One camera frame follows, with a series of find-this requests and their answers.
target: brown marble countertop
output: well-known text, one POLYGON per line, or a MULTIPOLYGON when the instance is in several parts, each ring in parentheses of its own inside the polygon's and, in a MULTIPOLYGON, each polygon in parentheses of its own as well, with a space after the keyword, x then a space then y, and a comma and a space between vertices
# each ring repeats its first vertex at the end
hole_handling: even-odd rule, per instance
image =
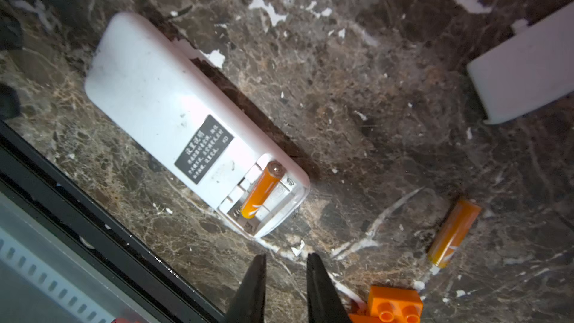
POLYGON ((464 74, 516 20, 572 0, 263 1, 41 0, 44 16, 2 0, 25 35, 0 52, 22 103, 8 124, 224 311, 267 252, 267 321, 306 321, 316 251, 345 303, 382 284, 421 289, 423 322, 572 321, 573 98, 488 126, 464 74), (308 199, 264 239, 226 228, 86 97, 118 11, 219 50, 222 69, 202 70, 310 175, 308 199), (426 250, 461 194, 483 213, 432 275, 426 250))

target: orange battery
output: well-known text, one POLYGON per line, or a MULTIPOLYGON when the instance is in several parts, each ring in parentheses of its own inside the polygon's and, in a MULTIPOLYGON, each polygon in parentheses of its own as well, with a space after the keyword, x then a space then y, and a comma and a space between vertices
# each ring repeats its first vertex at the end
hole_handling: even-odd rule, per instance
POLYGON ((257 210, 265 203, 277 183, 285 175, 285 168, 277 161, 271 161, 263 170, 263 173, 253 186, 249 196, 241 206, 241 215, 246 219, 252 219, 257 210))
POLYGON ((445 268, 468 233, 481 208, 460 199, 447 221, 442 225, 428 252, 428 259, 438 268, 445 268))

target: metal frame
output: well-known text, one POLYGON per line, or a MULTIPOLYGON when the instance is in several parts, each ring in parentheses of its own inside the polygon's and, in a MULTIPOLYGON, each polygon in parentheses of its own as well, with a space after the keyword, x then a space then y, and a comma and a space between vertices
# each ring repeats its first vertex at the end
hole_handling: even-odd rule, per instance
POLYGON ((0 163, 7 197, 159 321, 223 320, 216 306, 4 122, 0 163))

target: orange lego brick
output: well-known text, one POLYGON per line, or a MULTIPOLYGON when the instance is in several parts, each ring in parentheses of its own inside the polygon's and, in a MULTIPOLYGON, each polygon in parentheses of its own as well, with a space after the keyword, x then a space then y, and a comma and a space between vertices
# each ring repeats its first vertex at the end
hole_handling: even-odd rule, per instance
POLYGON ((384 323, 419 323, 422 301, 415 290, 371 286, 367 313, 384 323))
POLYGON ((381 323, 379 317, 362 316, 360 314, 349 314, 353 323, 381 323))

